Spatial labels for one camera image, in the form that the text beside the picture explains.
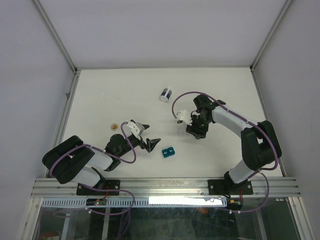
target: blue block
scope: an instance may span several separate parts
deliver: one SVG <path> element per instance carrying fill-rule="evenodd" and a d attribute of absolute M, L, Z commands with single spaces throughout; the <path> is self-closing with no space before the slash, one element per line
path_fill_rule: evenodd
<path fill-rule="evenodd" d="M 167 148 L 167 149 L 163 149 L 163 150 L 162 150 L 162 154 L 163 154 L 163 156 L 164 156 L 165 158 L 167 158 L 167 157 L 170 157 L 170 156 L 172 156 L 172 155 L 175 155 L 176 152 L 175 152 L 174 148 L 171 146 L 171 147 L 169 147 L 169 148 Z"/>

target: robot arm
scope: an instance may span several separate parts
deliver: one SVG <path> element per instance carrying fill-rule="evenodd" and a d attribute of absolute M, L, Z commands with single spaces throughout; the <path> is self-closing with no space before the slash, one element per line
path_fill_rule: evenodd
<path fill-rule="evenodd" d="M 133 148 L 139 146 L 150 153 L 161 140 L 160 138 L 151 140 L 147 138 L 146 142 L 143 140 L 141 134 L 150 127 L 149 125 L 141 124 L 134 120 L 127 122 L 126 125 L 132 133 L 128 139 Z M 66 155 L 56 164 L 58 159 L 75 148 L 79 149 Z M 104 149 L 104 152 L 109 155 L 104 154 L 98 148 L 84 145 L 84 142 L 74 135 L 45 154 L 42 163 L 48 170 L 56 164 L 52 174 L 61 184 L 77 182 L 90 187 L 101 188 L 104 185 L 105 178 L 95 168 L 110 172 L 120 164 L 121 161 L 118 158 L 131 150 L 130 144 L 121 134 L 111 136 Z"/>
<path fill-rule="evenodd" d="M 187 123 L 185 130 L 187 133 L 192 134 L 196 139 L 204 139 L 209 130 L 209 124 L 219 123 L 241 138 L 242 160 L 224 175 L 225 185 L 229 189 L 243 184 L 255 171 L 275 160 L 272 149 L 264 136 L 248 122 L 226 111 L 205 95 L 198 95 L 193 102 L 196 105 L 197 114 L 188 114 L 186 110 L 177 113 L 178 123 Z M 221 100 L 219 102 L 222 105 L 226 104 Z M 282 151 L 272 124 L 267 120 L 248 121 L 263 130 L 280 158 Z"/>

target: floor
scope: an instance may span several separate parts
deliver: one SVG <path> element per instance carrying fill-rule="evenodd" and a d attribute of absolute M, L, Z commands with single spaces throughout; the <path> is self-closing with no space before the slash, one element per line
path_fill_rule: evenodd
<path fill-rule="evenodd" d="M 169 102 L 162 90 L 170 86 Z M 205 139 L 197 140 L 177 124 L 171 113 L 174 99 L 188 91 L 206 92 L 230 108 L 257 121 L 264 114 L 249 68 L 158 68 L 82 70 L 73 99 L 64 139 L 79 136 L 85 143 L 104 148 L 113 134 L 112 124 L 135 120 L 150 125 L 144 138 L 161 138 L 151 152 L 136 148 L 134 164 L 121 163 L 105 177 L 206 178 L 222 177 L 241 159 L 241 140 L 220 124 L 210 124 Z M 195 94 L 181 98 L 175 112 L 195 110 Z M 173 147 L 175 155 L 164 158 L 162 150 Z M 132 152 L 123 156 L 133 160 Z M 267 176 L 282 176 L 280 168 Z"/>

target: orange object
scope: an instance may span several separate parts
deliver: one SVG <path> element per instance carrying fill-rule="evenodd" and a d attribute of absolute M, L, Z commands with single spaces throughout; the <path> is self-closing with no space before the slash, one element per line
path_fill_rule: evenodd
<path fill-rule="evenodd" d="M 118 124 L 114 123 L 114 124 L 111 125 L 110 128 L 115 131 L 115 130 L 118 129 Z"/>
<path fill-rule="evenodd" d="M 209 211 L 208 211 L 207 209 L 205 209 L 205 208 L 198 207 L 197 209 L 198 209 L 198 211 L 199 211 L 200 213 L 202 213 L 202 214 L 208 214 L 208 213 L 209 213 Z"/>

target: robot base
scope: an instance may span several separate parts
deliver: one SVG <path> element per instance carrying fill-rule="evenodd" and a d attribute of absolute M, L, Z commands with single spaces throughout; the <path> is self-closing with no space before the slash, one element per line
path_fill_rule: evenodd
<path fill-rule="evenodd" d="M 253 195 L 254 191 L 252 188 L 251 181 L 246 180 L 241 185 L 235 186 L 228 190 L 228 192 L 224 191 L 225 187 L 225 180 L 224 179 L 211 179 L 208 180 L 208 189 L 209 195 L 221 195 L 228 194 L 228 195 L 240 195 L 241 190 L 243 195 Z"/>
<path fill-rule="evenodd" d="M 120 188 L 120 180 L 107 180 L 103 183 L 103 185 L 99 186 L 99 189 L 110 189 L 110 190 L 116 190 Z M 107 192 L 104 191 L 95 191 L 86 188 L 85 186 L 82 186 L 81 184 L 78 184 L 76 188 L 76 195 L 78 196 L 103 196 Z M 119 196 L 118 191 L 110 191 L 109 196 Z"/>

